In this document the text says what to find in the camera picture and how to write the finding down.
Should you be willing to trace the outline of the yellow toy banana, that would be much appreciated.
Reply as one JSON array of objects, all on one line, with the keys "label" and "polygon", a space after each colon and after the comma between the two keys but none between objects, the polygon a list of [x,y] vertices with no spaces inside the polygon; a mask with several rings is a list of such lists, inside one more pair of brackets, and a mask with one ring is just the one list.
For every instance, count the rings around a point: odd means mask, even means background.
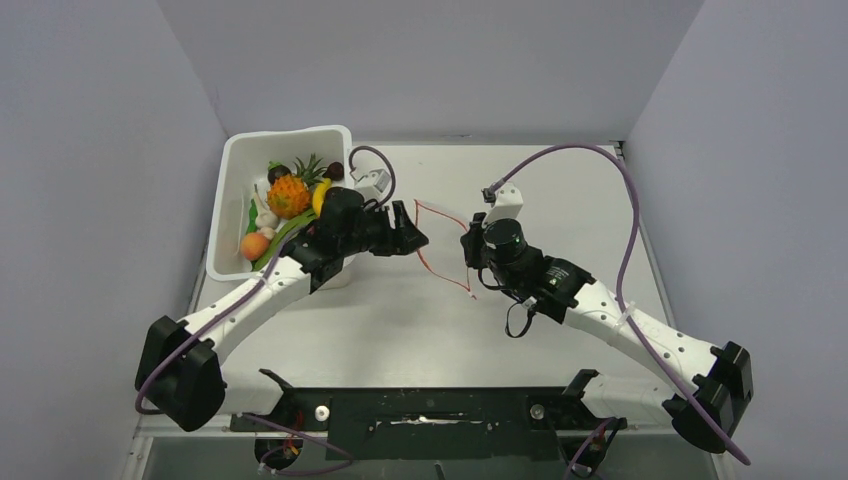
[{"label": "yellow toy banana", "polygon": [[316,185],[312,194],[312,209],[317,217],[321,216],[322,208],[325,202],[325,197],[327,195],[328,190],[332,186],[332,180],[330,178],[324,178],[320,183]]}]

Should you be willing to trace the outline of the orange toy pineapple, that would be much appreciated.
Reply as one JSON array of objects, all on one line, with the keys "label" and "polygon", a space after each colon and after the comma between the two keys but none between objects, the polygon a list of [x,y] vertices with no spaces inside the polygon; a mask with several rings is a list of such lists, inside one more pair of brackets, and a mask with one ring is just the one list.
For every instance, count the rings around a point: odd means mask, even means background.
[{"label": "orange toy pineapple", "polygon": [[266,194],[269,209],[284,220],[293,219],[311,206],[312,192],[322,181],[326,167],[322,158],[311,154],[307,161],[296,157],[294,166],[289,168],[292,174],[277,180]]}]

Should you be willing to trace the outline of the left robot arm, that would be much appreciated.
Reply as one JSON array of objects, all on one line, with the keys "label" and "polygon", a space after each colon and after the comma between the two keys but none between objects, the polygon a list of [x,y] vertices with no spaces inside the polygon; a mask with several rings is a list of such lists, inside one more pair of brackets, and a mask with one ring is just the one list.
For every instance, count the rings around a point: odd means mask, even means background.
[{"label": "left robot arm", "polygon": [[429,242],[405,205],[368,204],[335,187],[317,218],[283,243],[265,267],[212,305],[180,320],[163,316],[146,335],[135,379],[136,410],[164,414],[191,432],[219,415],[271,413],[287,385],[263,369],[257,382],[225,379],[227,357],[287,306],[315,293],[360,253],[406,256]]}]

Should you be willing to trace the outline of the dark toy mangosteen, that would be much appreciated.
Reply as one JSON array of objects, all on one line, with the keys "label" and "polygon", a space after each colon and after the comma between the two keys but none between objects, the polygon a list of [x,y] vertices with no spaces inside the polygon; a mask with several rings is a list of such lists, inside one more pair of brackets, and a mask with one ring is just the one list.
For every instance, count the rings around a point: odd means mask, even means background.
[{"label": "dark toy mangosteen", "polygon": [[291,169],[286,165],[280,162],[270,162],[267,168],[266,177],[269,185],[273,186],[277,180],[291,174]]}]

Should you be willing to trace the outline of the orange toy peach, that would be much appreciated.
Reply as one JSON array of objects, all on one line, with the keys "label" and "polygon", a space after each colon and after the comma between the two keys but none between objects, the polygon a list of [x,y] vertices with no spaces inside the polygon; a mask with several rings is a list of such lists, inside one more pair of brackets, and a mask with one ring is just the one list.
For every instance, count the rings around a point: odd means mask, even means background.
[{"label": "orange toy peach", "polygon": [[246,234],[240,243],[240,253],[250,262],[260,259],[270,247],[270,240],[260,232]]}]

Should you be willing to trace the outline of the green toy vegetable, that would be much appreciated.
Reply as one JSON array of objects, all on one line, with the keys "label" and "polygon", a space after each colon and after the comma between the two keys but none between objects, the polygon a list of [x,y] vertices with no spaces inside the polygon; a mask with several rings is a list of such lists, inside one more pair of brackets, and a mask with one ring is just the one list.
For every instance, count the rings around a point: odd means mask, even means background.
[{"label": "green toy vegetable", "polygon": [[300,228],[308,225],[317,218],[316,213],[312,208],[307,209],[301,215],[288,220],[275,234],[270,241],[268,249],[257,260],[252,262],[252,271],[258,272],[264,268],[268,262],[279,253],[281,245],[285,243],[293,234]]}]

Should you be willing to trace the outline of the clear zip top bag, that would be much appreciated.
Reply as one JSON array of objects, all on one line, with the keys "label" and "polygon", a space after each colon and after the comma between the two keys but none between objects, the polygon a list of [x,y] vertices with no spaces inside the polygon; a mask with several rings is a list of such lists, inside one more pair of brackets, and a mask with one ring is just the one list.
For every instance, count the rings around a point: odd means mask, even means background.
[{"label": "clear zip top bag", "polygon": [[429,244],[417,253],[425,270],[476,300],[471,271],[465,266],[459,243],[460,236],[468,232],[469,218],[449,206],[416,198],[414,225],[430,238]]}]

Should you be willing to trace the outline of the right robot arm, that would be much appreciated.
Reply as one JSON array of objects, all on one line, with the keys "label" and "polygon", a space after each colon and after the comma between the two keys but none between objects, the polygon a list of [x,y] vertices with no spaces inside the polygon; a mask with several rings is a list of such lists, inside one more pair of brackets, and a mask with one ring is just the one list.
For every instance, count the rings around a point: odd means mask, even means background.
[{"label": "right robot arm", "polygon": [[670,425],[693,446],[749,460],[733,442],[753,398],[750,353],[729,341],[716,346],[684,334],[624,300],[587,270],[529,245],[515,218],[479,212],[460,238],[467,267],[493,275],[489,289],[511,298],[527,318],[547,317],[587,333],[650,370],[659,392],[644,387],[611,390],[592,380],[562,400],[564,417],[585,427],[599,416],[635,418],[645,413]]}]

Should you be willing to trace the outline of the white plastic bin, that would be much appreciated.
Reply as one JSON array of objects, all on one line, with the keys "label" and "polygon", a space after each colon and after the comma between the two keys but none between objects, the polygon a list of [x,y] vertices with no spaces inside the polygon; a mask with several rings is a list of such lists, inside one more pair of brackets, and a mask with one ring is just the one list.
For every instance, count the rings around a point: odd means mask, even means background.
[{"label": "white plastic bin", "polygon": [[267,193],[267,169],[279,162],[291,169],[312,155],[328,165],[344,163],[352,149],[350,130],[324,125],[292,131],[257,131],[232,136],[223,147],[206,253],[206,274],[218,282],[253,275],[240,253],[253,193]]}]

